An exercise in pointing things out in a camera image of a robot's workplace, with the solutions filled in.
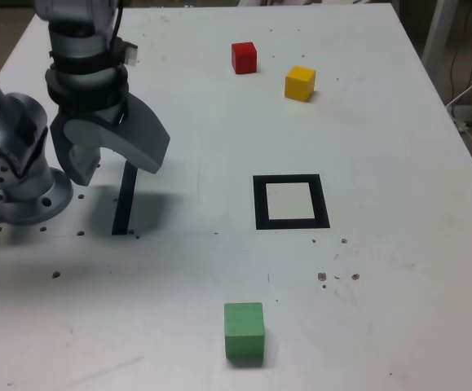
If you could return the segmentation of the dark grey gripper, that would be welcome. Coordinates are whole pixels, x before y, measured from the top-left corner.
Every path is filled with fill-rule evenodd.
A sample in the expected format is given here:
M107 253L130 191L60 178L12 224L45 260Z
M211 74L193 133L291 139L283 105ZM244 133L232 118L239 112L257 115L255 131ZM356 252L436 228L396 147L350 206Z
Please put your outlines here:
M157 115L132 94L112 106L94 100L63 100L51 123L51 136L61 168L84 187L89 185L103 149L154 174L170 143Z

